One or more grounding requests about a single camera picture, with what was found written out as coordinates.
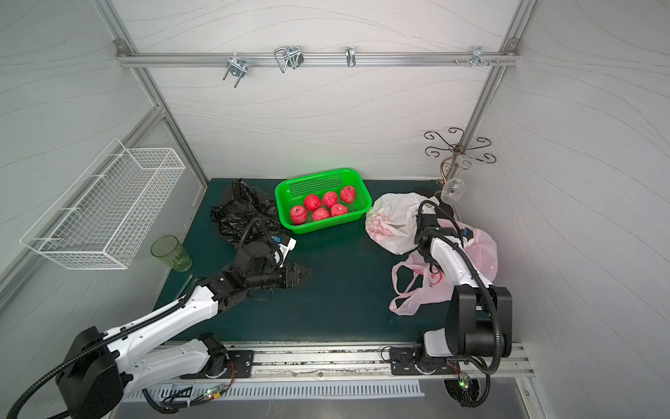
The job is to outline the black plastic bag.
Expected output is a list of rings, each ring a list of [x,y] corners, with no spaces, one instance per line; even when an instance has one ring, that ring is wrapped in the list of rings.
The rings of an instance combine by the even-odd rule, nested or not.
[[[210,220],[216,234],[235,247],[286,232],[276,202],[243,179],[231,182],[221,204],[210,209]]]

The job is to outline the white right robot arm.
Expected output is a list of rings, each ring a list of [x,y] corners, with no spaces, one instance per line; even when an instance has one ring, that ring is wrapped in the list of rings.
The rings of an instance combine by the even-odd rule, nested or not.
[[[415,245],[431,272],[453,284],[445,326],[424,333],[422,356],[472,364],[485,375],[493,375],[502,359],[511,353],[512,297],[497,288],[476,267],[465,251],[466,234],[455,218],[440,206],[420,203]]]

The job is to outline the green plastic basket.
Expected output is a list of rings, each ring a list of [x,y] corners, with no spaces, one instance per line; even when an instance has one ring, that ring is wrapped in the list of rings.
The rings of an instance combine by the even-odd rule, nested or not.
[[[282,225],[296,234],[359,220],[373,205],[362,177],[353,169],[285,180],[275,188],[275,198]]]

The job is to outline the pink plastic bag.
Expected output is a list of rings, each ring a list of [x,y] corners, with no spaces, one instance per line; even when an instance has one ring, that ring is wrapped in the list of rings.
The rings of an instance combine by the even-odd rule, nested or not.
[[[497,242],[486,231],[473,229],[465,223],[464,252],[485,284],[490,286],[498,272]],[[396,297],[390,302],[389,310],[399,316],[413,316],[419,308],[427,304],[451,300],[455,286],[477,283],[461,257],[450,246],[436,240],[434,250],[446,251],[446,257],[439,257],[437,264],[429,265],[418,250],[409,253],[408,259],[392,268],[392,284]]]

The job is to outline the white printed plastic bag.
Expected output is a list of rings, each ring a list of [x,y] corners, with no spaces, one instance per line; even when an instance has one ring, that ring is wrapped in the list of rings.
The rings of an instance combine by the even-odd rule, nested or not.
[[[370,239],[395,255],[413,251],[417,212],[424,201],[438,204],[435,197],[417,193],[387,193],[377,199],[366,214],[365,230]]]

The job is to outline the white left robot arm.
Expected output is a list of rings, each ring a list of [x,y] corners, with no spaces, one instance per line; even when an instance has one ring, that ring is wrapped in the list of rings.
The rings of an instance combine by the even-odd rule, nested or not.
[[[196,279],[183,296],[123,326],[95,326],[73,341],[66,359],[29,387],[9,410],[17,418],[45,384],[55,382],[66,410],[61,418],[102,418],[132,394],[182,375],[218,377],[230,368],[228,353],[213,335],[173,349],[160,346],[179,333],[243,302],[256,289],[291,289],[312,269],[285,261],[295,242],[252,242],[237,250],[221,272]]]

